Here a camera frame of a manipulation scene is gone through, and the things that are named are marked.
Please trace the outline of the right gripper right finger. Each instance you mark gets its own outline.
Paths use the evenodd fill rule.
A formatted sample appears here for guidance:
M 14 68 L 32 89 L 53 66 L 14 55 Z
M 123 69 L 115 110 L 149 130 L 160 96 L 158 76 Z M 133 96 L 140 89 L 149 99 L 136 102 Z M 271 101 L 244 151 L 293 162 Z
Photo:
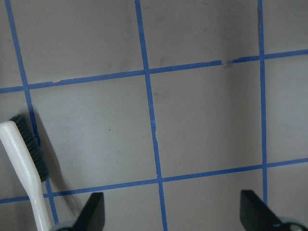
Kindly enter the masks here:
M 282 223 L 253 190 L 241 190 L 240 222 L 246 231 L 289 230 L 289 225 Z

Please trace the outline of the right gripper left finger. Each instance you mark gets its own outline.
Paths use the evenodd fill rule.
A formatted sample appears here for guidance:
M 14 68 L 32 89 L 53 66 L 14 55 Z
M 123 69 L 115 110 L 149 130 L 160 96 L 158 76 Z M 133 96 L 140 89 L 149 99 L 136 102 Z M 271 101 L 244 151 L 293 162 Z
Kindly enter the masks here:
M 105 225 L 105 209 L 103 192 L 90 195 L 78 218 L 73 224 L 72 231 L 102 231 Z

